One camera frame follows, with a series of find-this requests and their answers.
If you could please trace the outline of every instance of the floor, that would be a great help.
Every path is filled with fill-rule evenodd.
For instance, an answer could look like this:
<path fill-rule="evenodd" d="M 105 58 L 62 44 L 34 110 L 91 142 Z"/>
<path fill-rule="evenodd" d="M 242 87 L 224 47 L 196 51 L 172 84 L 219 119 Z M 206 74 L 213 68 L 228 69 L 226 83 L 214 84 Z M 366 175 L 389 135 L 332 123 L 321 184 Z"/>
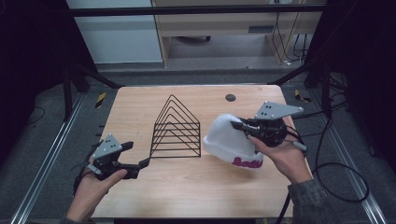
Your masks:
<path fill-rule="evenodd" d="M 101 72 L 103 76 L 126 85 L 267 83 L 300 66 L 299 44 L 301 40 L 296 50 L 291 48 L 289 52 L 289 56 L 297 60 L 286 65 L 276 63 L 263 35 L 212 36 L 209 42 L 202 38 L 175 37 L 166 67 Z M 288 104 L 302 105 L 307 113 L 318 111 L 320 105 L 315 102 L 320 101 L 319 91 L 305 90 L 302 85 L 304 76 L 301 74 L 286 83 L 282 91 Z M 57 139 L 58 133 L 64 128 L 62 86 L 37 96 L 37 108 L 30 123 L 16 144 L 13 155 L 0 171 L 0 220 L 8 222 L 21 209 L 21 218 L 28 222 L 53 223 L 67 210 L 71 202 L 69 195 L 72 182 L 76 176 L 76 171 L 70 168 L 85 157 L 90 144 L 98 141 L 117 94 L 116 90 L 110 90 L 93 79 L 89 79 L 89 82 L 92 85 L 90 92 L 80 94 L 73 90 L 73 98 L 75 102 L 80 101 L 80 106 L 75 121 L 66 127 L 69 129 L 65 131 L 65 139 Z M 303 97 L 313 99 L 313 103 L 297 100 L 294 92 L 297 89 Z M 106 92 L 106 99 L 99 109 L 95 108 L 98 95 L 103 91 Z M 333 97 L 334 104 L 344 100 L 342 95 Z M 319 139 L 315 133 L 321 132 L 325 121 L 322 116 L 295 120 L 297 129 L 306 135 L 307 144 L 312 150 L 312 154 L 307 156 L 311 168 L 315 152 L 318 152 Z M 59 145 L 58 152 L 52 151 L 54 142 Z M 393 196 L 396 175 L 384 160 L 371 157 L 367 148 L 359 127 L 347 113 L 347 107 L 343 105 L 334 110 L 333 126 L 324 139 L 320 162 L 347 162 L 358 168 L 370 185 L 371 198 L 364 203 L 345 203 L 334 198 L 333 204 L 343 223 L 396 223 L 396 197 Z M 48 173 L 42 175 L 39 173 L 42 171 L 41 165 L 48 160 L 49 154 L 54 159 L 49 163 Z M 326 183 L 343 197 L 357 198 L 364 192 L 359 178 L 343 169 L 325 168 L 321 175 L 327 176 L 329 179 Z M 38 181 L 39 186 L 32 189 L 37 177 L 42 178 L 42 181 Z M 25 204 L 24 199 L 33 200 L 34 204 L 21 207 Z"/>

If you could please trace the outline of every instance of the black wire rack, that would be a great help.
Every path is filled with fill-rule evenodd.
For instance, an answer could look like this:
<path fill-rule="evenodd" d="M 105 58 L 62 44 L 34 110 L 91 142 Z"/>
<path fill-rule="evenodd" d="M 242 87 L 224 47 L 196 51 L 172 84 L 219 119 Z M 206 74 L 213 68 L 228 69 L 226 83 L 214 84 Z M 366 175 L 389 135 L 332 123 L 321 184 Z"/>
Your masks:
<path fill-rule="evenodd" d="M 200 122 L 173 94 L 155 121 L 150 157 L 201 157 Z"/>

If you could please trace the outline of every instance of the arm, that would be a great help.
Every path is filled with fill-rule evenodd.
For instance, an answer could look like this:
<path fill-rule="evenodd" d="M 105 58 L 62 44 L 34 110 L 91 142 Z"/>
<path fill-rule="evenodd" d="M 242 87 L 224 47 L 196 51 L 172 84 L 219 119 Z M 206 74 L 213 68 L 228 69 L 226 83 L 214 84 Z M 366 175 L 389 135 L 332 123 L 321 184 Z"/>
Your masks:
<path fill-rule="evenodd" d="M 95 207 L 115 184 L 126 175 L 126 170 L 119 170 L 105 180 L 98 180 L 93 173 L 87 173 L 81 179 L 78 190 L 61 224 L 90 223 Z"/>
<path fill-rule="evenodd" d="M 310 174 L 303 152 L 289 141 L 296 141 L 288 135 L 278 147 L 268 147 L 258 138 L 249 137 L 258 151 L 268 156 L 276 168 L 290 182 L 290 197 L 294 203 L 293 223 L 341 223 L 332 209 L 328 194 Z"/>

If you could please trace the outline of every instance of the sleeve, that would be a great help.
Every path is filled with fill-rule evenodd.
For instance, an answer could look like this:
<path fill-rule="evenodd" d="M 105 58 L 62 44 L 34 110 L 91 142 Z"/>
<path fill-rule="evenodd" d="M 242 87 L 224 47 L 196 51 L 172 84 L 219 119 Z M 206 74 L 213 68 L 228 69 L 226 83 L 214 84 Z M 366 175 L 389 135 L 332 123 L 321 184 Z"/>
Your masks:
<path fill-rule="evenodd" d="M 294 203 L 293 224 L 341 223 L 329 202 L 329 195 L 315 179 L 297 185 L 289 185 Z"/>
<path fill-rule="evenodd" d="M 95 224 L 95 222 L 92 220 L 89 220 L 88 222 L 75 222 L 68 219 L 67 217 L 62 217 L 59 221 L 59 224 Z"/>

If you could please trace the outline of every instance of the hand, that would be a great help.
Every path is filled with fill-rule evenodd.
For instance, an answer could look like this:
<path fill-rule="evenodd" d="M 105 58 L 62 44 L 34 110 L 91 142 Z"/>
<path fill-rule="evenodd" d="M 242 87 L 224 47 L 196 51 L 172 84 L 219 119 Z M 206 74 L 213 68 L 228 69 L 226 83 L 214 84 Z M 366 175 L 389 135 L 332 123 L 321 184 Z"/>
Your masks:
<path fill-rule="evenodd" d="M 291 126 L 288 119 L 284 119 L 286 125 Z M 275 164 L 277 170 L 288 178 L 291 184 L 299 184 L 312 179 L 306 167 L 303 152 L 292 144 L 297 141 L 294 137 L 288 135 L 278 147 L 268 147 L 260 139 L 249 136 L 249 141 L 264 155 L 268 156 Z"/>
<path fill-rule="evenodd" d="M 88 221 L 95 211 L 96 206 L 115 184 L 120 182 L 126 175 L 126 170 L 119 170 L 105 180 L 98 180 L 90 172 L 79 183 L 75 198 L 70 205 L 66 217 L 75 222 Z"/>

